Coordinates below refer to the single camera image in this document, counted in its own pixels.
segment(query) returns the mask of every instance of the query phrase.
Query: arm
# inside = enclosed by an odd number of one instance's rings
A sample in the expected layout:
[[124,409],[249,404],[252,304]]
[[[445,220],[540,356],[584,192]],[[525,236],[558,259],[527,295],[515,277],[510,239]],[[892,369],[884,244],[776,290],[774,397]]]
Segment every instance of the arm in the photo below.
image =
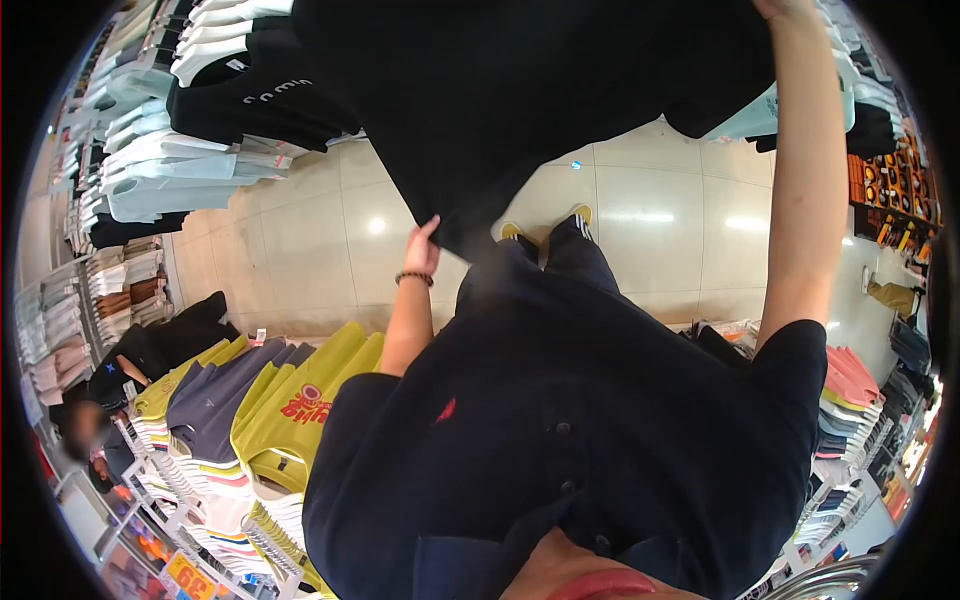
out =
[[150,385],[150,379],[147,379],[147,375],[143,374],[143,372],[123,354],[117,354],[117,364],[120,365],[120,370],[126,373],[131,379],[138,381],[143,386]]
[[787,324],[827,322],[847,222],[847,147],[836,68],[812,3],[755,5],[770,27],[780,106],[760,348]]
[[[422,228],[414,228],[407,238],[407,255],[403,271],[433,276],[437,272],[440,249],[430,242],[430,235],[440,224],[435,216]],[[402,377],[410,363],[433,340],[433,315],[430,312],[430,289],[419,277],[404,277],[396,289],[394,313],[387,325],[383,342],[380,372]]]

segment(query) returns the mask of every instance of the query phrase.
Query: beaded bracelet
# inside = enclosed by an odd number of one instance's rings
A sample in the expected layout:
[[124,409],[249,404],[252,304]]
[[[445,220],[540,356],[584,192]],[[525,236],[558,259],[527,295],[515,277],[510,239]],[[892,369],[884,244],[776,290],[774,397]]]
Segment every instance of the beaded bracelet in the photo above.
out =
[[403,279],[404,277],[417,277],[419,279],[423,279],[427,287],[433,287],[433,277],[429,275],[424,275],[423,273],[416,273],[414,271],[401,271],[397,273],[396,277],[394,278],[394,283],[396,283],[396,285],[399,285],[400,280]]

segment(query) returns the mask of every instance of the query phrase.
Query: yellow sneaker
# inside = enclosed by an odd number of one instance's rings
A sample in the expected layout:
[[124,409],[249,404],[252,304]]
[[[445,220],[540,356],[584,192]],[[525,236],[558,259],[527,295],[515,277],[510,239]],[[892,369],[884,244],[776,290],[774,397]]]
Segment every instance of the yellow sneaker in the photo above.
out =
[[505,240],[511,235],[519,235],[521,237],[526,237],[523,235],[523,230],[520,229],[520,226],[514,223],[513,221],[507,221],[503,224],[503,227],[500,228],[500,239]]
[[573,210],[570,211],[571,215],[580,215],[584,218],[584,221],[587,223],[587,226],[590,225],[590,219],[593,217],[593,209],[589,207],[588,204],[580,204],[574,206]]

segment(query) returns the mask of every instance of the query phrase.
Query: khaki pants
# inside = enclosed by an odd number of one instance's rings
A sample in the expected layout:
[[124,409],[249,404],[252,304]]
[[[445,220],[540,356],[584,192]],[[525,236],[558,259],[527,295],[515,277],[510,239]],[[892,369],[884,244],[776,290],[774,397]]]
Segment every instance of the khaki pants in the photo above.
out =
[[914,293],[908,287],[896,283],[877,285],[871,281],[867,285],[867,293],[873,296],[877,302],[900,313],[900,317],[904,321],[913,314]]

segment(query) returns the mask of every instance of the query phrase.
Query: pink lips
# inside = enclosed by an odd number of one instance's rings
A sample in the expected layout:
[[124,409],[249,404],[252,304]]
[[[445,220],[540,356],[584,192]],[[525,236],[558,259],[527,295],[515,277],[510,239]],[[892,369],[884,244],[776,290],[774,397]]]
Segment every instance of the pink lips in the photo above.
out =
[[610,568],[581,575],[554,591],[547,600],[589,600],[610,593],[653,593],[657,591],[646,575],[630,568]]

